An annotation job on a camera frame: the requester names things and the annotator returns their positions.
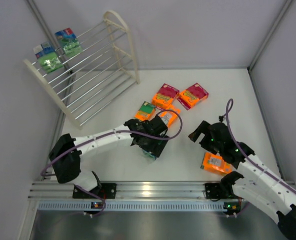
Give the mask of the blue green Vileda sponge pack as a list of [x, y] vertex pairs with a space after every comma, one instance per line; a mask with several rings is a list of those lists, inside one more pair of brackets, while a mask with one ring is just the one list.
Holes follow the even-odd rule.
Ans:
[[33, 48], [33, 51], [41, 68], [47, 74], [60, 69], [63, 66], [55, 49], [48, 41], [37, 45]]

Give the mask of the orange box near right arm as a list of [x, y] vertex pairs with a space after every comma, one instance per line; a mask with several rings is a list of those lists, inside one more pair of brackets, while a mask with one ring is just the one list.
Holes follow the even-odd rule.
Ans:
[[233, 167], [231, 164], [226, 163], [221, 156], [206, 152], [202, 160], [201, 169], [224, 176], [231, 173]]

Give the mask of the orange box barcode side up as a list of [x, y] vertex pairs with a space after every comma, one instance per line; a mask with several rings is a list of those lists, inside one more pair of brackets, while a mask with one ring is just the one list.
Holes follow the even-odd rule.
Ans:
[[159, 116], [161, 117], [161, 119], [167, 125], [168, 128], [170, 128], [172, 126], [172, 124], [178, 119], [178, 116], [169, 110], [173, 110], [176, 113], [180, 114], [180, 109], [175, 107], [172, 104], [170, 104], [167, 107], [166, 111], [159, 114]]

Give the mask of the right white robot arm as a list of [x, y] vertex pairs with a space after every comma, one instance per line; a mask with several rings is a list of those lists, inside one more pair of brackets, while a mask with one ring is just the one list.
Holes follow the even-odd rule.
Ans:
[[245, 143], [237, 141], [229, 125], [202, 121], [188, 137], [212, 154], [219, 154], [234, 170], [220, 186], [268, 215], [288, 240], [296, 240], [296, 189], [274, 174]]

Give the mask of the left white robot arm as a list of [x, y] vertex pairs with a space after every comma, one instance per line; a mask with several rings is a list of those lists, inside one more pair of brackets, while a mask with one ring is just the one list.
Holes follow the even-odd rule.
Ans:
[[49, 153], [52, 168], [60, 184], [71, 183], [97, 194], [101, 182], [93, 170], [82, 170], [81, 162], [93, 160], [95, 155], [117, 147], [138, 146], [147, 153], [159, 157], [163, 151], [168, 127], [161, 117], [140, 121], [130, 119], [124, 124], [99, 134], [84, 137], [62, 135]]

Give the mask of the orange green Sponge Daddy box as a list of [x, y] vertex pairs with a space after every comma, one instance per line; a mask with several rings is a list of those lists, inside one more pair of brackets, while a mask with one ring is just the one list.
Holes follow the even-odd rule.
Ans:
[[140, 121], [150, 120], [154, 115], [155, 110], [156, 107], [153, 104], [144, 101], [139, 110], [135, 113], [134, 118]]

